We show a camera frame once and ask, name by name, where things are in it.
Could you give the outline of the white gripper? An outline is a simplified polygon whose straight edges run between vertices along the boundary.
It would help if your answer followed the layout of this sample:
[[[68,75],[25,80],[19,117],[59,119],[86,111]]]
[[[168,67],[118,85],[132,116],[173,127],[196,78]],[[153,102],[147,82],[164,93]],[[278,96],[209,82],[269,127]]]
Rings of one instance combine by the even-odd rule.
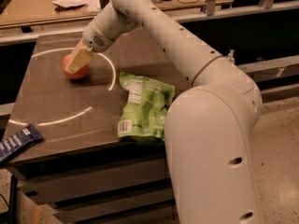
[[[70,53],[72,58],[68,67],[74,72],[77,72],[93,59],[93,52],[104,52],[113,45],[113,41],[101,32],[94,21],[91,21],[84,29],[82,43],[87,47],[75,48]]]

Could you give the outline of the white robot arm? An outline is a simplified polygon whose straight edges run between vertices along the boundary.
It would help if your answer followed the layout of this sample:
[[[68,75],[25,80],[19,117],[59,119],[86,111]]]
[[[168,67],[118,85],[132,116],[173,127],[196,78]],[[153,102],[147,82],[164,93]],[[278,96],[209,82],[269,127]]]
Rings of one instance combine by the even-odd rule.
[[[110,0],[72,53],[74,74],[141,25],[191,88],[170,105],[165,149],[180,224],[263,224],[249,133],[263,107],[255,82],[151,0]]]

